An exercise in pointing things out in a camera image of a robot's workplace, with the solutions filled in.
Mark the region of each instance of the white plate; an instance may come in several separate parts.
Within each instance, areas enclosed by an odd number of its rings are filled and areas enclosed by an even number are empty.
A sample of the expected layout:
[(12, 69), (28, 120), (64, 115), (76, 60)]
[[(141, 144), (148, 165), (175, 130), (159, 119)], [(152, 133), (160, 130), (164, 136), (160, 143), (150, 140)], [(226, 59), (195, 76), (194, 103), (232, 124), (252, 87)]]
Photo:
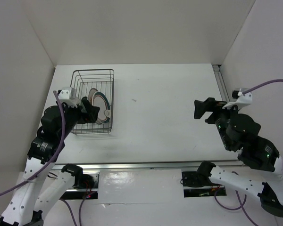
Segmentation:
[(89, 91), (89, 94), (88, 94), (88, 101), (89, 103), (92, 105), (92, 98), (93, 98), (93, 95), (98, 92), (98, 90), (96, 88), (92, 88), (90, 89)]
[(103, 93), (96, 92), (93, 94), (92, 105), (96, 107), (100, 107), (98, 120), (101, 121), (102, 123), (109, 122), (110, 118), (106, 116), (105, 111), (110, 110), (110, 105)]

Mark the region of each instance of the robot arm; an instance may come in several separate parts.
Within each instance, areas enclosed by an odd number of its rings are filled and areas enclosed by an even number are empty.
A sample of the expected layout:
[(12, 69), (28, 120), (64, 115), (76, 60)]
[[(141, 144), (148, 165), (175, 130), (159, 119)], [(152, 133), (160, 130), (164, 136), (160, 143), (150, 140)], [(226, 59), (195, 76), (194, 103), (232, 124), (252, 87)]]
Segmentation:
[(233, 92), (236, 102), (195, 100), (194, 118), (205, 112), (212, 114), (205, 120), (215, 124), (224, 147), (238, 153), (238, 159), (253, 170), (258, 170), (265, 181), (253, 181), (240, 177), (204, 161), (197, 172), (211, 183), (222, 184), (240, 191), (258, 202), (267, 212), (283, 217), (283, 160), (274, 144), (258, 136), (261, 126), (251, 117), (238, 111), (252, 103), (252, 94), (243, 95), (243, 89)]
[[(92, 106), (87, 97), (83, 97), (80, 101), (75, 96), (74, 88), (63, 88), (59, 91), (58, 98), (63, 103), (64, 138), (76, 124), (85, 124), (97, 120), (100, 108)], [(83, 181), (90, 179), (87, 175), (83, 175), (82, 168), (68, 164), (65, 166), (66, 168), (63, 168), (55, 182), (39, 196), (46, 176), (55, 165), (59, 152), (65, 146), (62, 140), (62, 120), (59, 107), (51, 106), (47, 108), (41, 118), (41, 124), (37, 137), (32, 141), (27, 154), (28, 159), (22, 177), (24, 185), (15, 191), (8, 207), (0, 216), (0, 226), (43, 225), (42, 218), (46, 217), (54, 203), (69, 187), (80, 188)], [(58, 150), (60, 141), (63, 142), (62, 148)], [(48, 162), (50, 164), (43, 171), (29, 180)]]

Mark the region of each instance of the white bracket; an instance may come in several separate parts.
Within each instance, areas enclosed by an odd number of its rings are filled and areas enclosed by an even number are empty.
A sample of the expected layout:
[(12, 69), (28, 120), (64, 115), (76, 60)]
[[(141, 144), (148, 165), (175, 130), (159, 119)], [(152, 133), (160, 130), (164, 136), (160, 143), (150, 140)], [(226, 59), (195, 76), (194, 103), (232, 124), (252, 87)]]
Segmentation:
[(262, 193), (263, 191), (264, 185), (262, 185), (262, 181), (243, 178), (239, 175), (228, 172), (219, 166), (216, 166), (211, 170), (211, 176), (208, 179), (214, 184), (224, 185), (226, 188), (231, 188), (246, 194), (260, 202), (258, 193)]
[[(13, 225), (14, 222), (18, 222), (19, 226), (26, 225), (31, 222), (33, 217), (32, 209), (36, 203), (46, 176), (54, 165), (55, 163), (50, 163), (48, 167), (38, 174), (38, 177), (15, 191), (11, 202), (1, 215), (4, 217), (4, 222), (11, 225)], [(39, 159), (27, 159), (22, 181), (26, 181), (43, 166), (44, 165), (41, 164), (41, 160)]]
[(63, 87), (58, 98), (62, 103), (66, 103), (70, 107), (77, 107), (80, 104), (80, 99), (75, 96), (75, 93), (75, 88)]
[(235, 102), (228, 102), (226, 105), (224, 105), (223, 109), (231, 109), (232, 106), (237, 105), (238, 109), (241, 109), (243, 107), (246, 107), (253, 103), (253, 95), (251, 93), (243, 94), (242, 92), (245, 89), (239, 89), (238, 93), (238, 99)]
[(33, 210), (42, 210), (42, 219), (44, 220), (51, 208), (74, 184), (74, 176), (68, 172), (60, 172), (55, 181), (38, 197)]

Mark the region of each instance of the wire basket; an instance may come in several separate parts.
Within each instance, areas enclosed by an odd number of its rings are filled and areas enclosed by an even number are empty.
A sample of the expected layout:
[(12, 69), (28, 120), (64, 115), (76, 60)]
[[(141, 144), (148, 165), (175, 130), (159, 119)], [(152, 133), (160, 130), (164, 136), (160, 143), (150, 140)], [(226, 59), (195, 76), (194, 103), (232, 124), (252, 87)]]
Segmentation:
[(96, 124), (77, 124), (72, 133), (93, 134), (93, 133), (110, 133), (113, 124), (113, 92), (114, 92), (114, 70), (112, 69), (90, 69), (76, 70), (72, 74), (70, 86), (76, 89), (76, 96), (80, 99), (88, 97), (91, 88), (96, 88), (103, 93), (111, 110), (110, 120), (107, 123)]

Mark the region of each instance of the white table surface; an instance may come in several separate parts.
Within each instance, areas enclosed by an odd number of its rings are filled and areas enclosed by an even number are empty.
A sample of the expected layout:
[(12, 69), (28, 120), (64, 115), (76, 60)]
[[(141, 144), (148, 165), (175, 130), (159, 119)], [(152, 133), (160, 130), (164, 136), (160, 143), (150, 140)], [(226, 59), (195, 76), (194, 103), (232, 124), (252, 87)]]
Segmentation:
[(210, 64), (58, 65), (44, 109), (55, 105), (54, 90), (70, 86), (74, 70), (102, 68), (115, 71), (112, 132), (69, 134), (57, 163), (236, 160), (204, 122), (209, 113), (193, 118), (195, 99), (221, 100)]

